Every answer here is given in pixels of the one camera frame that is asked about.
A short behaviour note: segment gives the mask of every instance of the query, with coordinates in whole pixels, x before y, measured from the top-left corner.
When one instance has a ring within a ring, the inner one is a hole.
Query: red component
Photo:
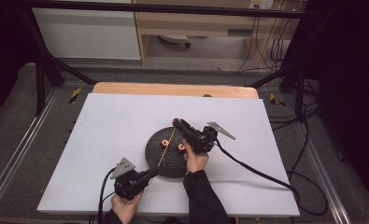
[[[184,147],[184,145],[182,143],[180,143],[177,147],[177,152],[178,153],[181,153],[181,154],[184,154],[186,152],[186,149]]]
[[[161,149],[166,149],[167,146],[169,146],[169,141],[167,141],[166,139],[162,140],[160,146],[161,146]]]
[[[173,119],[172,120],[172,124],[176,123],[176,122],[180,122],[180,119]]]

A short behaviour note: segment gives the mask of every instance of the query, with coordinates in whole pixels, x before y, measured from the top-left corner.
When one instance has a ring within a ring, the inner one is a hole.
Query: round platform
[[[169,140],[173,130],[173,127],[161,129],[147,142],[146,161],[149,167],[158,166],[164,152],[164,149],[161,148],[161,142],[164,139]],[[181,178],[185,176],[187,173],[187,162],[184,160],[183,154],[177,152],[177,147],[182,141],[181,133],[176,130],[159,167],[159,175],[167,178]]]

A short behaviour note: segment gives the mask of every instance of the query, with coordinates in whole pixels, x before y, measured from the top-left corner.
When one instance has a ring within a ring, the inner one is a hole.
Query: person's arm
[[[131,201],[117,194],[111,198],[112,208],[109,210],[103,224],[129,224],[137,211],[137,204],[143,197],[143,191],[137,194]]]
[[[190,223],[231,223],[206,176],[204,169],[208,155],[206,153],[196,155],[185,140],[183,144],[187,149],[185,154],[187,175],[183,184],[190,200]]]

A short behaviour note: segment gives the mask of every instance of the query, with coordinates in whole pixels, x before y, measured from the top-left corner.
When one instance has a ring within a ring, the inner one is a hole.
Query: black jacket
[[[184,189],[190,199],[190,223],[229,224],[230,219],[225,212],[219,197],[211,188],[205,171],[189,173],[184,178]],[[104,224],[121,224],[117,215],[110,210],[103,220]]]

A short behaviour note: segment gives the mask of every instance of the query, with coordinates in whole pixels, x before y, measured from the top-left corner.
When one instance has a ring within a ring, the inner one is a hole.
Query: white tabletop
[[[185,119],[202,131],[216,121],[236,140],[219,133],[222,146],[253,168],[288,183],[262,100],[190,96],[91,93],[82,108],[38,211],[95,214],[106,173],[122,157],[138,172],[149,167],[145,147],[172,119]],[[209,152],[206,173],[231,217],[295,217],[298,207],[289,189],[251,173],[222,154]],[[106,183],[105,196],[114,191]],[[111,208],[109,200],[104,210]],[[142,216],[187,216],[182,179],[156,176],[138,205]]]

